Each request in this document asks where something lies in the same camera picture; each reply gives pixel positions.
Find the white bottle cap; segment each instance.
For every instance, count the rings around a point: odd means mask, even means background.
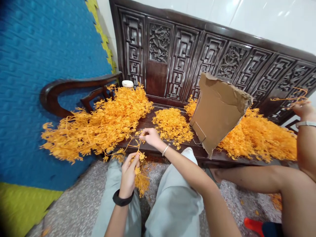
[[[132,81],[124,80],[124,81],[122,81],[122,85],[124,87],[133,87],[134,83]]]

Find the knee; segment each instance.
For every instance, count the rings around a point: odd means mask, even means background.
[[[300,170],[284,166],[269,166],[270,176],[278,184],[280,190],[297,187],[302,183],[309,183],[310,177]]]

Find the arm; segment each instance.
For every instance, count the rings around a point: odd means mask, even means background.
[[[129,198],[135,188],[135,167],[139,167],[139,154],[131,153],[122,165],[122,180],[118,196],[122,199]],[[111,215],[111,219],[106,229],[104,237],[117,236],[123,237],[125,232],[126,218],[128,213],[128,205],[115,205]]]
[[[110,236],[123,237],[124,236],[127,213],[128,213],[128,205],[124,207],[115,205],[104,237],[110,237]]]
[[[167,145],[160,139],[154,128],[145,128],[145,136],[140,136],[161,153]],[[204,201],[206,218],[212,236],[241,236],[234,217],[228,210],[213,180],[195,163],[181,155],[171,147],[165,152],[165,157],[175,166],[183,178],[201,194]]]
[[[294,112],[301,121],[316,122],[316,110],[310,103],[295,105]],[[299,126],[297,135],[297,160],[300,170],[316,182],[316,127]]]

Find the light gray pants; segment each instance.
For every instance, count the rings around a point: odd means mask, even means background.
[[[186,148],[182,155],[197,164],[191,148]],[[106,174],[105,191],[92,231],[92,237],[103,237],[105,234],[115,206],[112,197],[120,187],[121,176],[121,164],[117,160],[111,160]],[[145,223],[145,236],[199,236],[198,216],[203,208],[201,195],[189,186],[171,164],[161,178],[156,202]],[[141,212],[136,193],[129,204],[125,236],[141,236]]]

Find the hand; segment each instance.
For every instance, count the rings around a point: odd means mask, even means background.
[[[301,121],[316,121],[316,109],[311,105],[310,101],[303,104],[296,104],[293,111],[301,118]]]
[[[135,188],[135,167],[139,167],[139,153],[131,153],[122,165],[122,180],[118,196],[122,199],[129,198]]]
[[[145,128],[142,134],[139,136],[140,139],[146,141],[149,145],[152,145],[161,153],[165,150],[166,144],[160,139],[160,136],[156,129]]]

